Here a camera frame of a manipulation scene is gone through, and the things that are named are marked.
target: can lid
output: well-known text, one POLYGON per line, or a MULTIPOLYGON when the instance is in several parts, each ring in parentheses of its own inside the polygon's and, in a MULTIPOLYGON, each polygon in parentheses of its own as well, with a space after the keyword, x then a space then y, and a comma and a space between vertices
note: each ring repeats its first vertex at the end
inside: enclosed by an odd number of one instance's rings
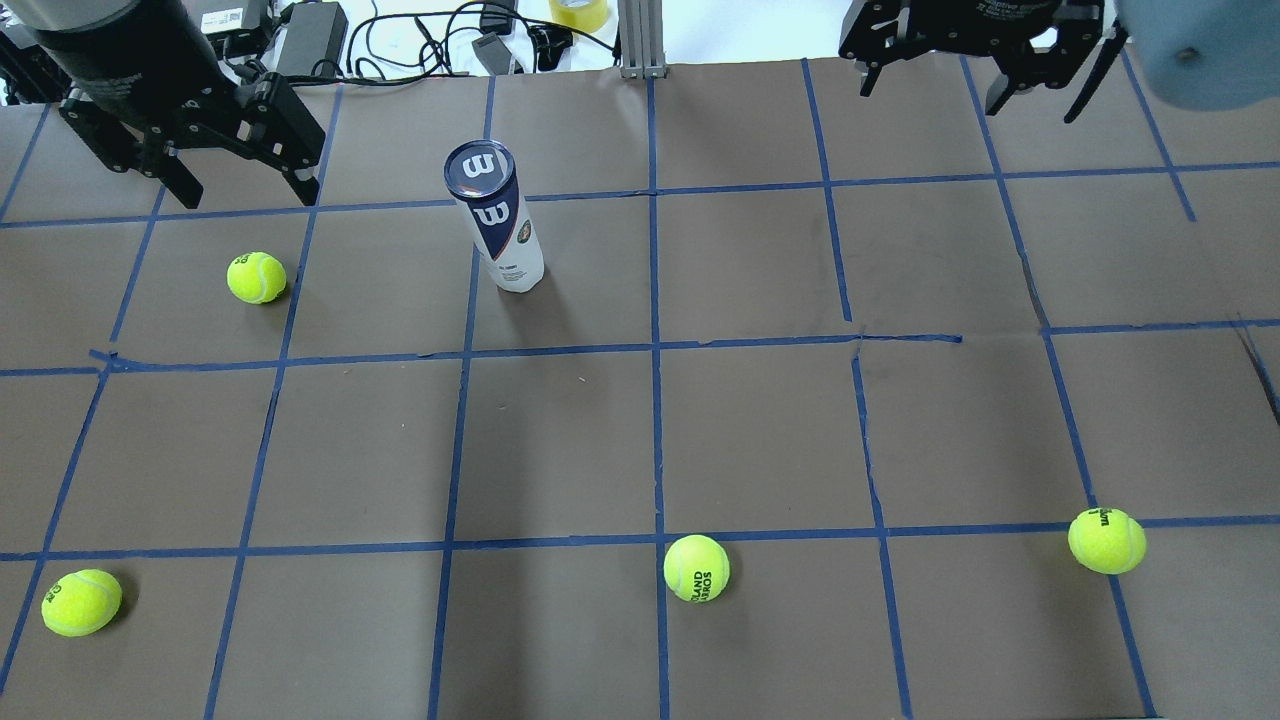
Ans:
POLYGON ((498 195, 515 177, 515 158, 495 140, 472 140, 449 152, 444 161, 444 184, 458 200, 498 195))

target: yellow tape roll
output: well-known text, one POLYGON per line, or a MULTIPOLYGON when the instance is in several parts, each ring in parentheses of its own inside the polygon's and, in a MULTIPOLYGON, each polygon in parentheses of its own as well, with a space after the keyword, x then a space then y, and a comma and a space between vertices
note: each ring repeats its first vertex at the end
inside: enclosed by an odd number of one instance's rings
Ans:
POLYGON ((609 5, 604 0, 550 0, 552 22, 595 32, 609 19, 609 5))

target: cylindrical container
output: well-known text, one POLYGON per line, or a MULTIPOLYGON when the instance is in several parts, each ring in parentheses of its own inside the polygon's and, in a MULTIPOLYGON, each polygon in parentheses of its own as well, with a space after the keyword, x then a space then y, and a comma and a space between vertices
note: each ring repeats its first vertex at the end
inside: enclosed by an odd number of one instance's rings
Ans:
POLYGON ((472 140, 444 161, 444 184, 466 213, 493 282, 511 292, 538 284, 545 270, 543 247, 511 151, 493 140, 472 140))

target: white label sticker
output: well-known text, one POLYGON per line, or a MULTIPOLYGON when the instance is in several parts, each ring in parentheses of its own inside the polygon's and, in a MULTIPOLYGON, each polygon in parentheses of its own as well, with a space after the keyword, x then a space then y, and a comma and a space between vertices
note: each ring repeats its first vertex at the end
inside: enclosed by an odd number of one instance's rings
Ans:
POLYGON ((214 10, 212 13, 205 13, 200 18, 200 32, 205 35, 212 35, 215 32, 225 32, 228 29, 239 29, 243 27, 243 10, 214 10))

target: white letter w logo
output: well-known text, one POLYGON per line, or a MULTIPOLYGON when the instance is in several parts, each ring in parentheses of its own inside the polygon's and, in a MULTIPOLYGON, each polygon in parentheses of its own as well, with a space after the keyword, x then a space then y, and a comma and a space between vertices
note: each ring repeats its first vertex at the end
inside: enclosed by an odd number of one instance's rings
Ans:
POLYGON ((499 202, 493 208, 481 208, 471 211, 476 214, 476 219, 490 227, 506 223, 507 218, 511 217, 511 210, 507 209, 506 202, 499 202))
POLYGON ((467 174, 468 178, 477 178, 484 174, 493 172, 493 155, 485 152, 484 155, 472 155, 462 161, 462 172, 467 174))

